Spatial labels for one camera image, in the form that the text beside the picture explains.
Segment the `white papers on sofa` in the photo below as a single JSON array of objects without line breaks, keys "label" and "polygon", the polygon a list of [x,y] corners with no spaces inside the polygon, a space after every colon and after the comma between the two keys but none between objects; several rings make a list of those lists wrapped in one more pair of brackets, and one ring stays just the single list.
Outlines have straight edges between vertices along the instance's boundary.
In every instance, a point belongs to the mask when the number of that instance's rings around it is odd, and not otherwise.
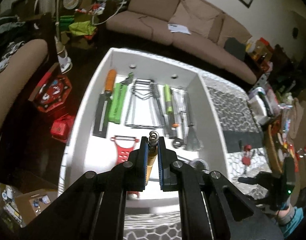
[{"label": "white papers on sofa", "polygon": [[186,26],[180,24],[169,23],[168,29],[171,33],[182,33],[187,35],[192,34]]}]

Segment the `white plastic container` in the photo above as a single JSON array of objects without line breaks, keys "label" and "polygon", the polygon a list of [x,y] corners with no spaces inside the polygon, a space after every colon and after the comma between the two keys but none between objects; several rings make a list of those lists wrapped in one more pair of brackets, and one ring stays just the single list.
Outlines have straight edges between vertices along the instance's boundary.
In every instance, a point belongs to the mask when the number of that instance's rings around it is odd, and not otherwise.
[{"label": "white plastic container", "polygon": [[248,94],[248,97],[248,104],[258,124],[263,126],[274,117],[273,109],[263,88],[255,88]]}]

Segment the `orange handled corkscrew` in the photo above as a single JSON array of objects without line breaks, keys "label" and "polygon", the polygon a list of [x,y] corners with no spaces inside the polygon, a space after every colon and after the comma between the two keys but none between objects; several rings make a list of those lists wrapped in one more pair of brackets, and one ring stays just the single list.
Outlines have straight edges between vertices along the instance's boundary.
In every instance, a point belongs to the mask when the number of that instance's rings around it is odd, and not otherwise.
[{"label": "orange handled corkscrew", "polygon": [[154,164],[156,156],[157,156],[157,144],[158,144],[158,141],[159,141],[159,137],[160,136],[156,131],[151,131],[149,133],[145,185],[148,184],[148,180],[150,178],[151,170],[152,170],[153,164]]}]

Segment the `steel whisk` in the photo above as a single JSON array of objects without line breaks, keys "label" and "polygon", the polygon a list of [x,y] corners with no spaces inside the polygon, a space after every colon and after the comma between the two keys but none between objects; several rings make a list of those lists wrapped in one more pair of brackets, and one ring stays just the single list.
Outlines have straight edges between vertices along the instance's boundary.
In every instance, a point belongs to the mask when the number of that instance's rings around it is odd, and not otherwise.
[{"label": "steel whisk", "polygon": [[175,139],[176,148],[184,147],[186,145],[186,104],[184,100],[184,92],[181,89],[173,89],[172,96],[174,100],[175,113],[177,114],[178,121],[180,121],[182,138]]}]

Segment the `white mug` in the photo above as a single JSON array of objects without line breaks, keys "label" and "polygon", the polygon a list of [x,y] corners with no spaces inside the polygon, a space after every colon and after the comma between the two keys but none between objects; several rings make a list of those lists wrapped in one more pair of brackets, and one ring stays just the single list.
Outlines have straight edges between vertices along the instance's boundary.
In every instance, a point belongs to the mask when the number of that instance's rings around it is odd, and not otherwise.
[{"label": "white mug", "polygon": [[68,56],[65,46],[60,42],[56,42],[56,51],[61,73],[65,74],[72,68],[71,58]]}]

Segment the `red octagonal box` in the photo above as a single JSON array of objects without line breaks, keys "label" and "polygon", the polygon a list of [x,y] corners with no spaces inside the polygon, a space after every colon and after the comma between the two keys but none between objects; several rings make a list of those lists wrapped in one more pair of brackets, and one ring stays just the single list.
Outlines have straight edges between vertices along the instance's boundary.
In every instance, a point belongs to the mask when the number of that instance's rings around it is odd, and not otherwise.
[{"label": "red octagonal box", "polygon": [[61,72],[59,63],[54,63],[39,81],[29,97],[42,113],[51,113],[64,106],[72,85],[68,77]]}]

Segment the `wooden handled knife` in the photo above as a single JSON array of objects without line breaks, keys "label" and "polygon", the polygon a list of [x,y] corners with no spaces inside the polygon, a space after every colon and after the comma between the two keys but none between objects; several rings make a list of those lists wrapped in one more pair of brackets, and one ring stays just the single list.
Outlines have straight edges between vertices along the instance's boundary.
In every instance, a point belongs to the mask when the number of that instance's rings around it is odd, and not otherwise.
[{"label": "wooden handled knife", "polygon": [[109,70],[105,81],[104,92],[100,94],[96,109],[95,122],[93,127],[93,135],[96,137],[105,138],[107,135],[108,116],[112,104],[110,97],[113,93],[115,78],[116,70]]}]

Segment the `brown sofa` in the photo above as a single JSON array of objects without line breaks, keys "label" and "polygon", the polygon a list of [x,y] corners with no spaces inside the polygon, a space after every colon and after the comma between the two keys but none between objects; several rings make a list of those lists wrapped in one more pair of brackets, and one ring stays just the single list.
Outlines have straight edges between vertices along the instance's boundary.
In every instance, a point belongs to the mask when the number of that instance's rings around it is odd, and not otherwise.
[{"label": "brown sofa", "polygon": [[237,20],[205,0],[130,0],[106,22],[108,30],[135,35],[193,55],[253,85],[244,62],[252,37]]}]

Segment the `green handled peeler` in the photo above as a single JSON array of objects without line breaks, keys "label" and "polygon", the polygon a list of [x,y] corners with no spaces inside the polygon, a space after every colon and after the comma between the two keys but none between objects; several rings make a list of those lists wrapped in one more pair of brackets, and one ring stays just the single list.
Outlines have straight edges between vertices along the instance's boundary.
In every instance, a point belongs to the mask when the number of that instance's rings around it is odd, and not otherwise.
[{"label": "green handled peeler", "polygon": [[169,85],[165,85],[163,89],[164,89],[165,111],[168,116],[169,138],[176,139],[178,123],[175,120],[172,91]]}]

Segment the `white drawer box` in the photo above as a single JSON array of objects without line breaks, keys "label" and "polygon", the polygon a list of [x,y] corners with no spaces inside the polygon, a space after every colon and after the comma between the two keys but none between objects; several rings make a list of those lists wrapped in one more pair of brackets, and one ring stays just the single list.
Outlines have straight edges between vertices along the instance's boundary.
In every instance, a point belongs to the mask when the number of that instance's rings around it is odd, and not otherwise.
[{"label": "white drawer box", "polygon": [[226,80],[191,65],[166,57],[126,48],[110,48],[98,65],[82,98],[70,139],[61,163],[58,192],[63,193],[84,172],[109,171],[118,154],[112,141],[115,135],[140,139],[156,129],[163,133],[157,116],[156,102],[148,88],[141,86],[139,96],[126,93],[119,124],[109,123],[104,138],[93,135],[100,94],[110,70],[116,70],[116,82],[133,74],[135,79],[154,81],[159,89],[169,85],[176,94],[188,92],[194,128],[202,149],[197,152],[177,150],[180,158],[203,159],[211,170],[228,173],[227,147],[209,87],[226,84]]}]

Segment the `round tin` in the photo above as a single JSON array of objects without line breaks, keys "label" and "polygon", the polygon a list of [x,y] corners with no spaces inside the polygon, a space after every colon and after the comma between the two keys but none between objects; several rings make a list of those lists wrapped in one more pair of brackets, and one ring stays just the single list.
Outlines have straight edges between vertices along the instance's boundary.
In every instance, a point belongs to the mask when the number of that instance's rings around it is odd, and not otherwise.
[{"label": "round tin", "polygon": [[63,0],[63,7],[67,10],[73,10],[80,6],[82,0]]}]

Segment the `brown chair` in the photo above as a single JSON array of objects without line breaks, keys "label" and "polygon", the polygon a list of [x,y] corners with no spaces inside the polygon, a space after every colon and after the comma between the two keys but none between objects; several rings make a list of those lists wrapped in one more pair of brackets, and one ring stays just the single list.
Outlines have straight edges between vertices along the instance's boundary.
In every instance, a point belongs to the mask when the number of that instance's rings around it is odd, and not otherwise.
[{"label": "brown chair", "polygon": [[47,57],[48,45],[43,39],[29,41],[10,57],[0,73],[0,130],[16,97]]}]

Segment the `red grater peeler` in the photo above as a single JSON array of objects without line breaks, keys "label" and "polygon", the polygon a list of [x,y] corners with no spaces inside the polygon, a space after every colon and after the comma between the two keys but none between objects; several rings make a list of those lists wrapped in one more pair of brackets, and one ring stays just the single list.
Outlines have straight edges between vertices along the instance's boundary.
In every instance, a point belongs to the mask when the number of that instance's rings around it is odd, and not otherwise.
[{"label": "red grater peeler", "polygon": [[[139,142],[139,139],[137,139],[136,137],[122,136],[122,135],[115,135],[111,137],[110,140],[114,142],[116,147],[116,152],[117,152],[116,165],[128,161],[129,154],[134,150],[136,144]],[[121,146],[120,141],[127,142],[127,147]]]}]

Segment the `green bag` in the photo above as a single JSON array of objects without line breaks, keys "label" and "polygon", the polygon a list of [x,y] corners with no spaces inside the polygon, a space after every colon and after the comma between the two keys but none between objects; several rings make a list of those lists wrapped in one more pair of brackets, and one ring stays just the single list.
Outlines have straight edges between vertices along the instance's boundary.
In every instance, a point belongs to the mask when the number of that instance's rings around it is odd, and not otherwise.
[{"label": "green bag", "polygon": [[90,21],[74,22],[68,28],[75,36],[92,36],[96,30],[96,26],[92,25]]}]

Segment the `red winged corkscrew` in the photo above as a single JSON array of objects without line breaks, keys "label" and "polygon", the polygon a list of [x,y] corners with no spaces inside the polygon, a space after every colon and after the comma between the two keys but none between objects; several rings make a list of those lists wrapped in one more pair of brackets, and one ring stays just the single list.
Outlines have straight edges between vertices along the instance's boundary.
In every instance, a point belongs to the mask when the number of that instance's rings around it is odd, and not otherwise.
[{"label": "red winged corkscrew", "polygon": [[245,145],[243,156],[242,156],[242,164],[244,165],[244,171],[243,175],[246,175],[247,168],[251,165],[251,159],[252,159],[252,146],[251,145]]}]

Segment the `patterned tablecloth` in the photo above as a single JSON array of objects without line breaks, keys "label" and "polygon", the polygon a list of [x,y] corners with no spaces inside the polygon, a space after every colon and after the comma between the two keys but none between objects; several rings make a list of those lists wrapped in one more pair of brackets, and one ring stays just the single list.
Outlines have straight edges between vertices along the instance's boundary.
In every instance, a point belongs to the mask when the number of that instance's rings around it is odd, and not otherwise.
[{"label": "patterned tablecloth", "polygon": [[[263,146],[263,132],[253,118],[248,105],[248,96],[239,86],[213,74],[204,74],[203,81],[209,93],[226,145],[226,167],[228,178],[244,194],[254,199],[264,198],[267,189],[259,185],[238,182],[239,177],[254,177],[260,171],[270,172],[269,161]],[[245,145],[252,146],[251,165],[243,175],[242,156]],[[157,192],[158,176],[150,178],[148,187],[140,198],[149,197],[152,207],[134,209],[126,215],[124,239],[181,239],[180,212],[174,194]]]}]

